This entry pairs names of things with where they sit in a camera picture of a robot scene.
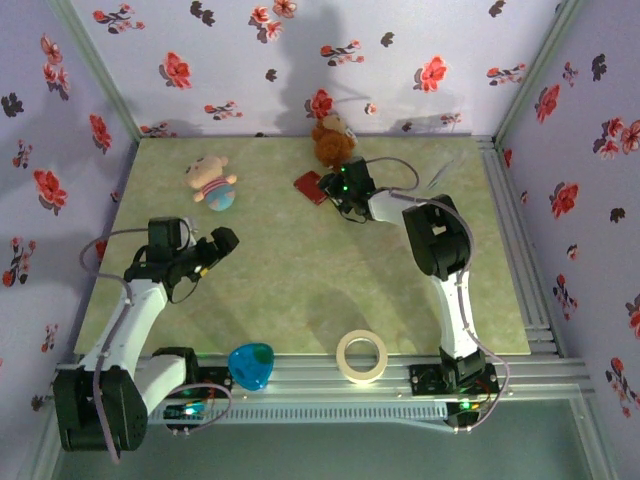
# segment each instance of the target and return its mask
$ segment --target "toy with striped shirt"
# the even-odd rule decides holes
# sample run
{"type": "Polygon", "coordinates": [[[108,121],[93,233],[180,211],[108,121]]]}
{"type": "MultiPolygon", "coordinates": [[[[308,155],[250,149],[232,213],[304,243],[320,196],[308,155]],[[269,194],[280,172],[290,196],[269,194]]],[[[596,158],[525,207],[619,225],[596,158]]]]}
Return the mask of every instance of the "toy with striped shirt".
{"type": "Polygon", "coordinates": [[[223,175],[222,168],[228,163],[227,157],[207,155],[187,167],[185,183],[198,190],[193,194],[195,202],[204,200],[209,208],[216,212],[231,206],[236,196],[232,185],[236,183],[237,177],[223,175]]]}

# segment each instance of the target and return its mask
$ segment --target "floral wallpaper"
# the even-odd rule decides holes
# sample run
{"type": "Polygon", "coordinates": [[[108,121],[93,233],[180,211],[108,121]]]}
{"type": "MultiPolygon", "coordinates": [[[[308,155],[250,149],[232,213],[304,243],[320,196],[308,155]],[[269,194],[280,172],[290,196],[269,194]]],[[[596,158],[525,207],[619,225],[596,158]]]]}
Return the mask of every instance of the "floral wallpaper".
{"type": "Polygon", "coordinates": [[[557,326],[587,363],[625,479],[640,478],[640,60],[618,39],[637,31],[636,6],[585,2],[502,142],[557,326]]]}
{"type": "MultiPolygon", "coordinates": [[[[135,29],[113,12],[101,28],[135,29]]],[[[3,4],[0,22],[0,478],[13,480],[93,284],[78,253],[110,227],[132,142],[46,2],[3,4]]]]}
{"type": "Polygon", "coordinates": [[[177,136],[309,135],[329,111],[355,133],[493,135],[558,5],[70,1],[141,134],[177,136]]]}

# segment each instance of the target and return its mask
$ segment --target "masking tape roll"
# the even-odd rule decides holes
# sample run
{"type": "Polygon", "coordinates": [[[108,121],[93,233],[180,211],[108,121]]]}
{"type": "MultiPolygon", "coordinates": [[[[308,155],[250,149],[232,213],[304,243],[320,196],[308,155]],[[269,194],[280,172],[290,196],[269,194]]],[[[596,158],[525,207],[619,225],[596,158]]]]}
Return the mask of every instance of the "masking tape roll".
{"type": "Polygon", "coordinates": [[[353,332],[347,333],[342,337],[340,343],[338,343],[338,350],[336,351],[338,368],[350,382],[364,385],[377,380],[384,373],[385,368],[387,368],[388,360],[387,347],[384,346],[379,336],[368,330],[354,330],[353,332]],[[358,372],[354,370],[347,364],[347,359],[345,358],[345,353],[349,345],[363,341],[371,343],[378,350],[378,362],[375,367],[368,372],[358,372]]]}

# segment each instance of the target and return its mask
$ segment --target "table surface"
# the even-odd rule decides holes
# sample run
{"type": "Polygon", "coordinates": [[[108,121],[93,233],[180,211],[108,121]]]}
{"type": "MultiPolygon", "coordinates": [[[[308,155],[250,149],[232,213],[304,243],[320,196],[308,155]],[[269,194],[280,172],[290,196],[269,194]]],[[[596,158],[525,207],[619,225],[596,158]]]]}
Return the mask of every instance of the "table surface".
{"type": "MultiPolygon", "coordinates": [[[[529,354],[476,142],[366,137],[354,154],[403,158],[420,173],[416,195],[446,192],[453,198],[476,239],[470,296],[478,335],[497,353],[529,354]],[[454,159],[455,169],[427,192],[433,175],[454,159]]],[[[156,216],[189,216],[198,236],[226,226],[240,239],[189,299],[160,313],[143,353],[189,346],[201,354],[228,354],[260,341],[278,354],[334,354],[344,334],[366,329],[391,354],[437,354],[439,302],[405,231],[382,222],[347,222],[328,201],[315,206],[292,185],[311,169],[324,172],[309,138],[142,140],[114,230],[145,227],[156,216]],[[205,154],[229,157],[225,173],[238,176],[236,200],[224,212],[194,203],[182,184],[187,165],[205,154]]],[[[396,162],[376,162],[370,172],[377,186],[412,183],[411,172],[396,162]]],[[[101,271],[122,274],[144,244],[144,234],[113,237],[101,271]]],[[[120,291],[116,282],[96,282],[76,353],[91,349],[120,291]]]]}

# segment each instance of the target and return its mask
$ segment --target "plush doll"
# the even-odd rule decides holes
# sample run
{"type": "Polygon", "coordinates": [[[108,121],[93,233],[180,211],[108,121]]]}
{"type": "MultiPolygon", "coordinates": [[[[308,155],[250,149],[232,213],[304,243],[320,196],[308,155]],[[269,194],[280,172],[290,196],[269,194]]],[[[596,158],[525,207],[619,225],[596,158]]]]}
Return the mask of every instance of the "plush doll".
{"type": "Polygon", "coordinates": [[[318,119],[311,138],[316,143],[314,151],[320,163],[335,172],[351,158],[351,152],[356,146],[355,135],[336,114],[318,119]]]}
{"type": "Polygon", "coordinates": [[[216,212],[226,210],[231,206],[236,192],[231,186],[236,183],[237,177],[222,174],[222,167],[229,163],[227,157],[207,155],[199,158],[187,167],[185,183],[194,190],[195,202],[202,200],[207,202],[209,208],[216,212]]]}

